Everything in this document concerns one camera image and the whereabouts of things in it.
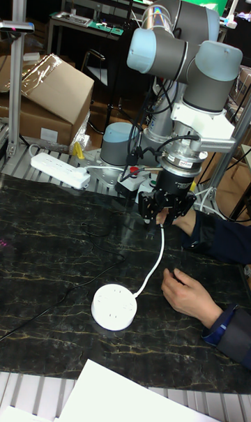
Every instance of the marble surface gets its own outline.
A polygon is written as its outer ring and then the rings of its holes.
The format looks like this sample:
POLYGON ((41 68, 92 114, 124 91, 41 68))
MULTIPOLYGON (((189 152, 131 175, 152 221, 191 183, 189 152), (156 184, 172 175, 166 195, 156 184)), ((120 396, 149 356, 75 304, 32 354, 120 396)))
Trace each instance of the marble surface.
POLYGON ((0 182, 0 336, 117 264, 2 340, 0 371, 77 379, 92 359, 145 386, 251 392, 250 371, 207 345, 201 324, 172 310, 160 289, 163 269, 178 267, 221 306, 234 301, 250 310, 239 267, 181 250, 179 230, 170 227, 133 323, 106 331, 91 316, 93 295, 111 282, 139 289, 158 258, 159 227, 147 231, 123 199, 8 176, 0 182))

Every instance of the jacket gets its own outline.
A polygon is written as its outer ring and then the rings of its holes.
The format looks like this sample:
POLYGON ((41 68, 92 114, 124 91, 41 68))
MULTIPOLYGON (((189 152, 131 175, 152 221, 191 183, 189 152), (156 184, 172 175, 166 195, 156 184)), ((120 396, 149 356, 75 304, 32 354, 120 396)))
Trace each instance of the jacket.
MULTIPOLYGON (((251 226, 196 212, 191 236, 182 233, 185 249, 231 264, 251 264, 251 226)), ((202 338, 223 354, 251 369, 251 315, 235 303, 219 316, 202 338)))

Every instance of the person's arm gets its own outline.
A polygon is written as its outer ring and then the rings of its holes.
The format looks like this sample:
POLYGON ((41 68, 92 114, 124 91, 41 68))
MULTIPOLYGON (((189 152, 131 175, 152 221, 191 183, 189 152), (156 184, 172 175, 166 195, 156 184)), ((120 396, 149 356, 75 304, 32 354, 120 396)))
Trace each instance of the person's arm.
POLYGON ((178 269, 164 270, 161 288, 173 309, 202 322, 204 341, 251 369, 251 315, 237 305, 223 312, 199 281, 178 269))
MULTIPOLYGON (((163 223, 168 210, 156 218, 163 223)), ((251 263, 251 227, 215 218, 201 211, 189 210, 173 225, 182 230, 182 245, 188 250, 229 263, 251 263)))

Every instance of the white round socket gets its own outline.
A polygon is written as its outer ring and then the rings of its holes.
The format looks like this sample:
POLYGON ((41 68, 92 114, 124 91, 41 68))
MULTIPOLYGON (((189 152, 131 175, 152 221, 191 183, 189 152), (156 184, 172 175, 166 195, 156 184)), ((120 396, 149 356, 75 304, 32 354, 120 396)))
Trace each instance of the white round socket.
POLYGON ((109 331, 122 331, 128 327, 136 312, 137 302, 132 292, 117 284, 98 289, 91 304, 94 320, 109 331))

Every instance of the power strip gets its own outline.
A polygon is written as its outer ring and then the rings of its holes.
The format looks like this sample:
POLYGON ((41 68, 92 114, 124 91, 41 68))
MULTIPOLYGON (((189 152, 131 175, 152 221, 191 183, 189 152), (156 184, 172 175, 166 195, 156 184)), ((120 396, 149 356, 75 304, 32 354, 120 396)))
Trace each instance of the power strip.
POLYGON ((91 178, 90 174, 87 174, 86 168, 75 168, 45 152, 31 157, 31 166, 77 190, 86 188, 91 178))

